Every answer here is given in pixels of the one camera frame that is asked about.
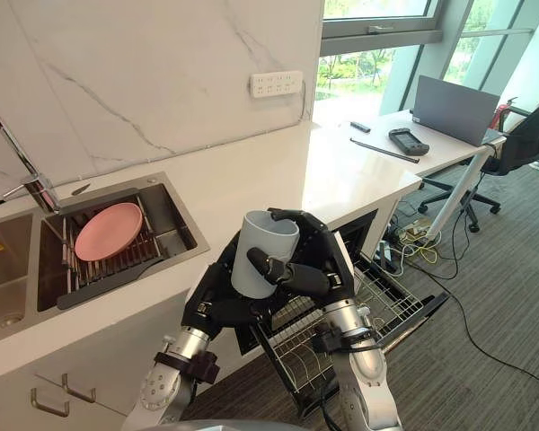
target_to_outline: white cabinet door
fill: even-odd
[[[185,294],[177,295],[64,347],[36,361],[32,371],[57,385],[67,374],[71,389],[89,396],[95,388],[96,402],[128,414],[163,335],[175,335],[180,328],[184,299]]]
[[[59,417],[31,405],[31,391],[36,401],[47,408],[65,411],[68,416]],[[61,388],[29,374],[28,370],[16,370],[0,377],[0,431],[20,429],[40,431],[119,431],[124,417],[96,404],[71,399]]]

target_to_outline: chair base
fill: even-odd
[[[418,212],[421,214],[425,214],[428,210],[428,204],[432,204],[433,202],[438,202],[440,200],[446,200],[451,196],[451,193],[453,192],[454,186],[450,184],[445,184],[444,182],[435,181],[432,179],[424,178],[423,183],[430,184],[434,187],[437,187],[438,189],[444,190],[443,193],[439,193],[438,195],[425,199],[420,203],[420,206],[417,208]],[[473,210],[473,207],[471,205],[471,202],[468,202],[468,199],[470,200],[476,200],[477,202],[482,202],[483,204],[490,205],[490,212],[492,214],[497,214],[501,210],[501,204],[493,199],[489,199],[486,196],[480,195],[479,193],[472,194],[472,190],[467,190],[464,194],[464,196],[461,198],[461,205],[465,208],[465,211],[467,213],[467,216],[471,219],[471,224],[468,225],[469,231],[472,233],[479,232],[479,220],[477,220],[477,215],[475,214],[475,211]]]

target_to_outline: sink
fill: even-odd
[[[78,259],[74,244],[81,229],[120,202],[142,210],[137,238],[115,257]],[[56,215],[35,208],[0,220],[0,339],[208,250],[163,172],[61,204]]]
[[[0,222],[0,331],[25,315],[32,216]]]

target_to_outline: pen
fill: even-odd
[[[369,148],[370,150],[378,151],[379,153],[392,155],[393,157],[397,157],[398,159],[406,160],[406,161],[412,162],[412,163],[419,163],[420,162],[420,159],[413,159],[411,157],[408,157],[407,155],[392,153],[391,151],[383,150],[381,148],[377,148],[376,146],[364,144],[363,142],[359,142],[358,140],[354,139],[353,137],[351,137],[349,140],[351,142],[353,142],[354,144],[364,146],[365,148]]]

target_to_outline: red object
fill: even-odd
[[[509,106],[513,104],[513,101],[516,98],[517,97],[512,97],[507,101],[507,103],[502,103],[497,107],[497,109],[495,110],[495,114],[493,114],[493,120],[491,121],[491,124],[489,124],[489,128],[499,130],[499,121],[501,120],[501,114],[504,110],[506,110]]]
[[[75,241],[75,254],[85,261],[110,258],[126,249],[141,228],[142,211],[138,205],[112,205],[84,226]]]

